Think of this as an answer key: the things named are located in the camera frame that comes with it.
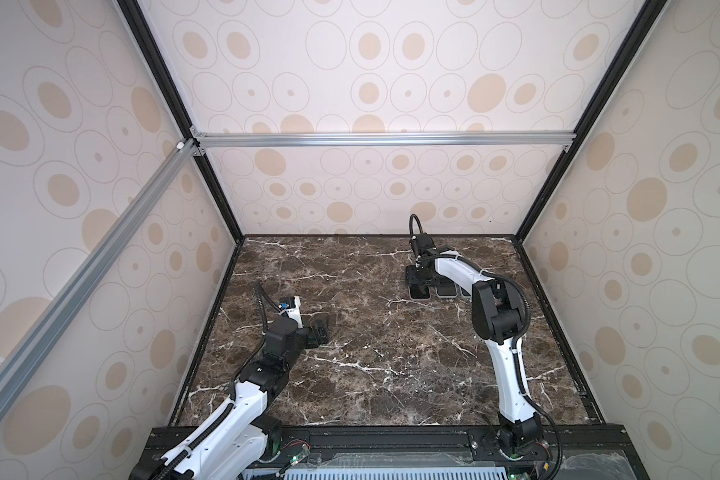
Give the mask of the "diagonal aluminium rail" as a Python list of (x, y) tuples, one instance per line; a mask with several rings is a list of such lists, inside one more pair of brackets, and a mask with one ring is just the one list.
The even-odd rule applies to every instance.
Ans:
[(197, 146), (197, 140), (187, 138), (173, 150), (2, 363), (0, 421), (151, 213), (169, 184), (193, 157)]

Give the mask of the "horizontal aluminium rail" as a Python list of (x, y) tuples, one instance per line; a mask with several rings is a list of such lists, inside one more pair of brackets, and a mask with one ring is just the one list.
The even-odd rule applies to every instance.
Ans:
[(406, 147), (406, 146), (491, 146), (570, 145), (573, 131), (497, 132), (401, 132), (401, 133), (288, 133), (210, 134), (199, 133), (203, 148), (299, 148), (299, 147)]

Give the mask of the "right black corner post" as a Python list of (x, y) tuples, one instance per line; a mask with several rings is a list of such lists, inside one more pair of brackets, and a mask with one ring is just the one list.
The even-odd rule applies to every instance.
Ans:
[(622, 42), (618, 45), (618, 49), (603, 79), (598, 84), (580, 120), (576, 124), (574, 140), (569, 147), (563, 150), (554, 163), (550, 174), (542, 185), (528, 214), (514, 235), (516, 244), (522, 244), (528, 238), (532, 228), (539, 220), (553, 193), (563, 180), (575, 156), (583, 146), (584, 141), (604, 111), (608, 101), (611, 99), (628, 68), (633, 63), (639, 49), (667, 4), (667, 0), (648, 0), (642, 4), (636, 19), (627, 30)]

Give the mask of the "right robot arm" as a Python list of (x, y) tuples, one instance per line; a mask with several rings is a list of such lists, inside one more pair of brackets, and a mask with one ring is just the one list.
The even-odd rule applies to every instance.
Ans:
[(520, 456), (543, 436), (541, 413), (532, 402), (522, 359), (522, 338), (530, 325), (523, 289), (512, 279), (478, 267), (426, 233), (411, 235), (414, 263), (406, 268), (413, 298), (432, 289), (447, 296), (467, 291), (473, 329), (489, 349), (499, 391), (497, 442), (509, 458)]

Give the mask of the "black corner frame post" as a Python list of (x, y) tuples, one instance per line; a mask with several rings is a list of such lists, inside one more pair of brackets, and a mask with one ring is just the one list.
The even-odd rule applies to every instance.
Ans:
[[(142, 8), (137, 1), (133, 0), (117, 0), (116, 4), (123, 14), (128, 29), (133, 35), (182, 137), (197, 140), (198, 137), (192, 131), (193, 122), (181, 98), (173, 75), (170, 73), (157, 41), (148, 26)], [(194, 156), (194, 159), (233, 240), (240, 243), (244, 240), (245, 235), (234, 217), (207, 154), (199, 153)]]

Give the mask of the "silver phone dark screen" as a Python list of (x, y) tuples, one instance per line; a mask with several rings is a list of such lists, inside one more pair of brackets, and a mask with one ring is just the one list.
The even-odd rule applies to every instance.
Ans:
[(435, 287), (435, 292), (439, 298), (456, 298), (459, 288), (453, 282), (441, 282)]

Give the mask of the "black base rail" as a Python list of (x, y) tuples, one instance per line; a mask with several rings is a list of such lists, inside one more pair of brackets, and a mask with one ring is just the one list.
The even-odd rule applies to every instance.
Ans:
[(496, 426), (284, 426), (263, 416), (223, 479), (645, 479), (620, 425), (544, 426), (515, 452)]

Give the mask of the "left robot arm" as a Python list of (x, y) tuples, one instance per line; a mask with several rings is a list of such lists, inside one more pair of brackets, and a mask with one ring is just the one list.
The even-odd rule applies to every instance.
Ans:
[(302, 325), (294, 313), (269, 323), (254, 353), (230, 382), (228, 396), (195, 430), (133, 468), (131, 479), (234, 479), (252, 463), (279, 455), (279, 420), (266, 414), (301, 354), (329, 342), (326, 316)]

